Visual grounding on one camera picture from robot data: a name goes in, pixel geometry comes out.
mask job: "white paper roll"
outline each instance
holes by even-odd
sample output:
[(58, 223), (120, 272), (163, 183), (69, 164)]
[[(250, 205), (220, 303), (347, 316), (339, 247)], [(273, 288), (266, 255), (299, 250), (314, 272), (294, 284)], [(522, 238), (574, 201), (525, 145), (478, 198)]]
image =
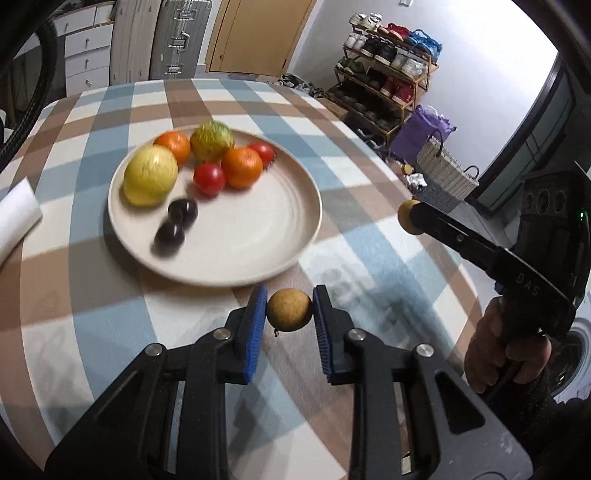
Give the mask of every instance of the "white paper roll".
[(28, 179), (8, 192), (0, 202), (0, 266), (42, 216), (41, 205)]

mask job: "red cherry tomato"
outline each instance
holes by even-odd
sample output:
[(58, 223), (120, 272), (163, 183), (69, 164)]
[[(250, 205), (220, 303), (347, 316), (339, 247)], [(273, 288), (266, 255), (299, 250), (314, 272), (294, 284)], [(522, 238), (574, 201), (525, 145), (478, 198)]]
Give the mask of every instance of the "red cherry tomato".
[(193, 183), (205, 196), (215, 197), (226, 186), (226, 175), (216, 163), (204, 163), (195, 168)]
[(253, 142), (248, 145), (248, 148), (253, 149), (261, 156), (261, 160), (265, 164), (265, 167), (268, 167), (269, 164), (275, 160), (275, 149), (268, 143)]

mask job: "orange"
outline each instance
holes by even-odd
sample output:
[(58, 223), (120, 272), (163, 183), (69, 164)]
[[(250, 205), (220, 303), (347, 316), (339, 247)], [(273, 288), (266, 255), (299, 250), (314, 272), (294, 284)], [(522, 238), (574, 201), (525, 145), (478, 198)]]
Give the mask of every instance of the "orange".
[(235, 189), (247, 189), (261, 176), (265, 164), (251, 148), (232, 148), (222, 158), (226, 183)]
[(177, 159), (179, 168), (186, 163), (191, 153), (191, 142), (182, 132), (164, 132), (154, 140), (154, 145), (168, 148), (173, 153), (174, 158)]

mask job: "purple bag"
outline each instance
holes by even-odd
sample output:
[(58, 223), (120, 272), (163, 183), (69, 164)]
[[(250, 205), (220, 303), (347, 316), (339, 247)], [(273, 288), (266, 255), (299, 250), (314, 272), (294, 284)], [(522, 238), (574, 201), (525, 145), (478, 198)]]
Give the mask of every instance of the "purple bag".
[(424, 147), (429, 136), (436, 130), (440, 131), (445, 142), (447, 137), (455, 132), (456, 127), (443, 115), (439, 115), (432, 106), (419, 105), (390, 144), (390, 154), (402, 158), (406, 163), (415, 165), (418, 153)]

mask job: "woven basket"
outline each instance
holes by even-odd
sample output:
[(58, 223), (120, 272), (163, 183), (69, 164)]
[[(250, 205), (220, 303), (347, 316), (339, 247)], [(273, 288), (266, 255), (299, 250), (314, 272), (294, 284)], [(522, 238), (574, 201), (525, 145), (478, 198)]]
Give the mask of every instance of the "woven basket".
[[(444, 213), (450, 213), (478, 187), (480, 170), (475, 165), (462, 169), (443, 147), (443, 142), (433, 138), (436, 134), (441, 136), (439, 130), (433, 132), (417, 156), (415, 166), (425, 177), (428, 186), (416, 197)], [(475, 177), (467, 174), (471, 168), (476, 169)]]

